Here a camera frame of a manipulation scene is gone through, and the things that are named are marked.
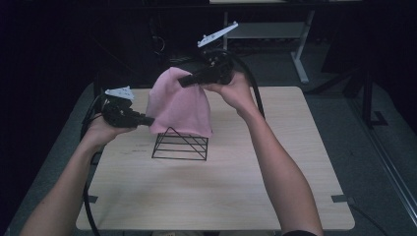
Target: pink cloth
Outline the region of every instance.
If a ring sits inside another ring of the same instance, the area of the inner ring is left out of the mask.
[[[209,101],[198,85],[182,88],[178,79],[191,73],[171,67],[163,72],[149,92],[147,116],[155,120],[152,134],[165,133],[169,127],[180,134],[212,135]]]

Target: white plastic bracket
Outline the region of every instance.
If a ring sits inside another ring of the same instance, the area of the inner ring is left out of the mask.
[[[197,42],[198,47],[202,47],[206,44],[209,44],[216,39],[222,37],[223,35],[227,34],[229,31],[237,28],[239,25],[236,22],[233,22],[233,24],[230,27],[227,27],[225,29],[222,29],[220,31],[217,31],[215,33],[210,34],[209,36],[203,35],[203,39],[201,41]]]
[[[106,93],[107,95],[122,97],[130,100],[135,99],[135,96],[132,94],[130,87],[108,89],[104,93]]]

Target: dark sleeve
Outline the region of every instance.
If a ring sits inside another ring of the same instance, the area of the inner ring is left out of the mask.
[[[316,236],[316,234],[303,231],[303,230],[296,230],[296,231],[287,232],[283,234],[282,236]]]

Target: person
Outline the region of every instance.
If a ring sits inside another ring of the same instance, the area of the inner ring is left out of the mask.
[[[283,235],[322,236],[324,232],[310,186],[260,113],[245,75],[234,72],[229,85],[202,87],[220,94],[246,122]],[[132,130],[111,127],[101,116],[92,120],[62,175],[30,215],[21,235],[71,235],[90,160],[100,147]]]

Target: floor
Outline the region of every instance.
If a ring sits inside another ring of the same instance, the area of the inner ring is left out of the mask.
[[[303,53],[302,62],[310,82],[300,83],[289,55],[296,44],[297,41],[260,41],[256,47],[247,49],[249,54],[242,59],[251,68],[259,86],[294,86],[307,91],[336,76],[321,72],[328,46],[325,43],[309,43]],[[181,67],[192,68],[186,64]],[[377,85],[374,86],[373,110],[380,111],[388,125],[369,130],[356,112],[361,106],[361,95],[353,99],[345,98],[342,95],[344,85],[345,82],[342,82],[321,94],[306,95],[340,186],[345,196],[353,200],[356,207],[352,208],[356,221],[353,229],[329,231],[326,235],[384,235],[375,223],[380,225],[387,235],[417,235],[417,222],[413,222],[393,187],[380,153],[375,149],[371,139],[373,136],[377,137],[410,193],[417,196],[416,134],[396,112],[387,93]],[[78,144],[81,121],[92,99],[92,85],[89,85],[74,107],[6,235],[19,234],[32,209],[53,186]],[[150,232],[102,231],[101,234],[149,235]],[[75,229],[74,235],[92,233]]]

